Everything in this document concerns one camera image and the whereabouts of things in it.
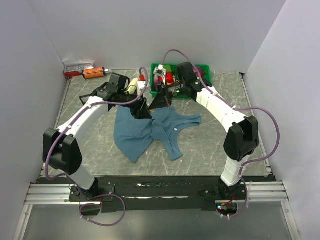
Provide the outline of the blue tank top garment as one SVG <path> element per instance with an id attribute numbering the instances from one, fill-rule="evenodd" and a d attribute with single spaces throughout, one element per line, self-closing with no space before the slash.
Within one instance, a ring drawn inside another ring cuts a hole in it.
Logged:
<path id="1" fill-rule="evenodd" d="M 173 106 L 155 109 L 151 119 L 135 119 L 129 108 L 119 107 L 114 126 L 114 142 L 118 149 L 136 163 L 153 141 L 164 145 L 169 158 L 183 156 L 178 144 L 179 133 L 202 123 L 200 114 L 181 115 Z"/>

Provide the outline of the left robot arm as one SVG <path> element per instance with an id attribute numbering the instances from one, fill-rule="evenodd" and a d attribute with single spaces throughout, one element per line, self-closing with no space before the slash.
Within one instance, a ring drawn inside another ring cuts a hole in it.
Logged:
<path id="1" fill-rule="evenodd" d="M 78 187 L 87 201 L 95 200 L 99 195 L 99 181 L 83 166 L 78 141 L 116 106 L 128 108 L 135 119 L 151 119 L 144 97 L 147 87 L 146 74 L 129 79 L 125 75 L 112 73 L 108 82 L 81 96 L 81 99 L 86 99 L 81 109 L 58 128 L 48 128 L 43 134 L 45 177 L 49 181 L 66 177 Z"/>

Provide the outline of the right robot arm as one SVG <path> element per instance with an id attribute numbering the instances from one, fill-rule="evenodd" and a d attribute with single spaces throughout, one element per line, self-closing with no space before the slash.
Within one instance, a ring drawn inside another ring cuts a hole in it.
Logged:
<path id="1" fill-rule="evenodd" d="M 157 95 L 150 108 L 169 107 L 173 98 L 187 96 L 205 107 L 220 122 L 226 131 L 223 149 L 227 157 L 218 180 L 218 193 L 223 199 L 230 199 L 240 185 L 243 164 L 259 146 L 258 120 L 229 106 L 190 62 L 178 64 L 175 72 L 177 80 L 168 84 L 165 66 L 160 64 L 154 68 L 153 74 L 159 82 L 154 85 Z"/>

